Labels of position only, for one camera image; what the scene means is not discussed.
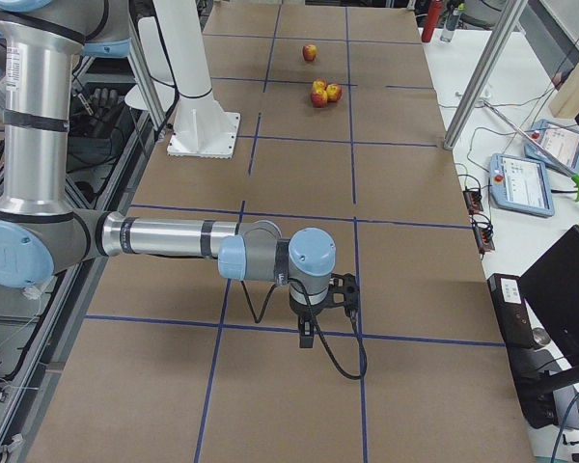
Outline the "lone red yellow apple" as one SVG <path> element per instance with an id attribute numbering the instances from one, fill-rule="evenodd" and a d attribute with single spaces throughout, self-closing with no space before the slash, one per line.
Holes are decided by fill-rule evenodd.
<path id="1" fill-rule="evenodd" d="M 307 43 L 302 47 L 302 56 L 306 62 L 313 62 L 317 57 L 317 46 Z"/>

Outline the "lower small circuit board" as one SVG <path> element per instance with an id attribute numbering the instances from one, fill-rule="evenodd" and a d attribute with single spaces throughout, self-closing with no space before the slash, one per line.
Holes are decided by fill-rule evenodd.
<path id="1" fill-rule="evenodd" d="M 478 251 L 481 255 L 495 250 L 493 228 L 489 223 L 474 222 L 472 225 Z"/>

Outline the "small circuit board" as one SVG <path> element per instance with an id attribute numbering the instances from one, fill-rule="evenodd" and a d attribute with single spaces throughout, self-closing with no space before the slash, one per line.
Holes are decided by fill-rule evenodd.
<path id="1" fill-rule="evenodd" d="M 462 195 L 469 214 L 483 212 L 483 195 L 481 189 L 465 188 L 462 191 Z"/>
<path id="2" fill-rule="evenodd" d="M 474 222 L 472 225 L 478 251 L 481 255 L 495 250 L 493 228 L 489 223 Z"/>

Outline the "black box device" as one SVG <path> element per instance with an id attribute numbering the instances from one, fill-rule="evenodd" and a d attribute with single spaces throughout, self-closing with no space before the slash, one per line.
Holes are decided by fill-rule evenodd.
<path id="1" fill-rule="evenodd" d="M 546 328 L 530 317 L 530 306 L 521 290 L 518 276 L 493 273 L 488 277 L 487 284 L 508 354 L 555 346 Z"/>

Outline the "upper small circuit board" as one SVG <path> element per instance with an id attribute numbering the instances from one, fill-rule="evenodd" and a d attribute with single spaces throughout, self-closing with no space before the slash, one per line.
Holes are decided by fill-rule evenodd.
<path id="1" fill-rule="evenodd" d="M 481 189 L 465 188 L 462 191 L 462 195 L 469 214 L 483 212 L 483 195 Z"/>

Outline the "front red apple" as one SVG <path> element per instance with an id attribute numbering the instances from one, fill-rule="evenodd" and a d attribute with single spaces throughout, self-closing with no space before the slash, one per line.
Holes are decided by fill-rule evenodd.
<path id="1" fill-rule="evenodd" d="M 324 108 L 328 104 L 328 93 L 325 89 L 315 88 L 310 93 L 310 101 L 315 108 Z"/>

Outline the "right red yellow apple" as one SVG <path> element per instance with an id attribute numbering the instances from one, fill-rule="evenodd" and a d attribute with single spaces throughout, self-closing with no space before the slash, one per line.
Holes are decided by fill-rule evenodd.
<path id="1" fill-rule="evenodd" d="M 343 97 L 343 87 L 338 83 L 328 84 L 325 91 L 327 94 L 328 102 L 338 102 Z"/>

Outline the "back red yellow apple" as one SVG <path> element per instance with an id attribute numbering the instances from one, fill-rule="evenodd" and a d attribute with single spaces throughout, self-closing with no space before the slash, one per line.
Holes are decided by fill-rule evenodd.
<path id="1" fill-rule="evenodd" d="M 312 91 L 315 92 L 316 90 L 326 90 L 327 82 L 324 79 L 316 79 L 312 83 Z"/>

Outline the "near teach pendant tablet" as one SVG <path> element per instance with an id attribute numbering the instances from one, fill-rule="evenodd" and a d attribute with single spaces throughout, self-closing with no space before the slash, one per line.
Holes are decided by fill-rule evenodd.
<path id="1" fill-rule="evenodd" d="M 543 162 L 494 153 L 489 161 L 490 196 L 504 210 L 552 217 L 555 206 Z"/>

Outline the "teach pendant tablet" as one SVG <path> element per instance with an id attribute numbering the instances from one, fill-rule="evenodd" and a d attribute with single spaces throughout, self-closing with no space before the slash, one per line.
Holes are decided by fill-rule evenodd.
<path id="1" fill-rule="evenodd" d="M 543 162 L 494 153 L 489 161 L 490 196 L 504 210 L 552 217 L 555 206 Z"/>
<path id="2" fill-rule="evenodd" d="M 530 136 L 574 174 L 579 173 L 579 129 L 542 119 L 534 123 Z"/>

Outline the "black computer monitor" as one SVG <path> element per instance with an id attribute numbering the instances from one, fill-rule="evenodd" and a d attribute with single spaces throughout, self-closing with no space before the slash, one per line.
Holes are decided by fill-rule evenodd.
<path id="1" fill-rule="evenodd" d="M 552 341 L 579 365 L 579 227 L 566 231 L 522 274 L 519 285 Z"/>

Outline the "far teach pendant tablet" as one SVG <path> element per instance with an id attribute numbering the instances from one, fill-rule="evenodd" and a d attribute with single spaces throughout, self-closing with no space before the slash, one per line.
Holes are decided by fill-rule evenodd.
<path id="1" fill-rule="evenodd" d="M 579 173 L 579 129 L 542 119 L 534 123 L 530 136 L 574 174 Z"/>

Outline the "clear water bottle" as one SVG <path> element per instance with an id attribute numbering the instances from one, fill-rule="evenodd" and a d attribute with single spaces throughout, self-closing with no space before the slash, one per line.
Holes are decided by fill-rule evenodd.
<path id="1" fill-rule="evenodd" d="M 463 1 L 451 1 L 447 6 L 447 16 L 440 34 L 440 40 L 443 42 L 450 42 L 453 39 L 455 30 L 457 28 L 460 16 L 464 11 L 465 5 Z"/>

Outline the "wooden board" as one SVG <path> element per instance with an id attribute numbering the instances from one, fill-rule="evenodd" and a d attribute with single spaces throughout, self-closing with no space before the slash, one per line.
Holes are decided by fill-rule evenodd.
<path id="1" fill-rule="evenodd" d="M 579 114 L 579 62 L 549 103 L 549 109 L 560 119 L 574 119 Z"/>

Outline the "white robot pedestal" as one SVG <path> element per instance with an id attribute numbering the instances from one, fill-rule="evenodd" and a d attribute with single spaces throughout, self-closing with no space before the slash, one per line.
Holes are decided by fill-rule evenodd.
<path id="1" fill-rule="evenodd" d="M 170 155 L 232 157 L 240 115 L 224 111 L 214 97 L 196 3 L 155 1 L 153 6 L 155 15 L 138 22 L 153 88 L 137 84 L 127 93 L 126 104 L 145 110 L 146 101 L 156 95 L 162 117 L 175 109 Z"/>

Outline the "green handled reach grabber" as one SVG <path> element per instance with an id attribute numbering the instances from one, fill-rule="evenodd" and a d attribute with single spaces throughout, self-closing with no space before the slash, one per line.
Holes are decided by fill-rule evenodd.
<path id="1" fill-rule="evenodd" d="M 575 174 L 573 170 L 567 167 L 566 164 L 562 163 L 557 159 L 547 148 L 540 145 L 535 139 L 532 138 L 526 131 L 521 127 L 513 123 L 507 116 L 501 113 L 495 106 L 489 103 L 486 99 L 482 101 L 482 105 L 492 111 L 498 118 L 504 121 L 510 128 L 512 128 L 517 134 L 519 134 L 529 146 L 534 147 L 538 152 L 542 154 L 543 157 L 548 159 L 552 164 L 554 164 L 557 169 L 567 177 L 570 177 L 576 186 L 576 202 L 579 202 L 579 175 Z"/>

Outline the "aluminium frame post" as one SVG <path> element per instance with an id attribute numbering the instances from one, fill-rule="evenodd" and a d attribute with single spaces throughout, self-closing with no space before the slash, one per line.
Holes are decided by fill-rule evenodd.
<path id="1" fill-rule="evenodd" d="M 528 0 L 508 1 L 503 8 L 500 19 L 490 34 L 447 129 L 443 140 L 443 148 L 445 150 L 454 149 L 456 142 L 474 111 L 488 77 L 497 64 L 501 53 L 508 43 L 510 34 L 514 30 L 527 4 Z"/>

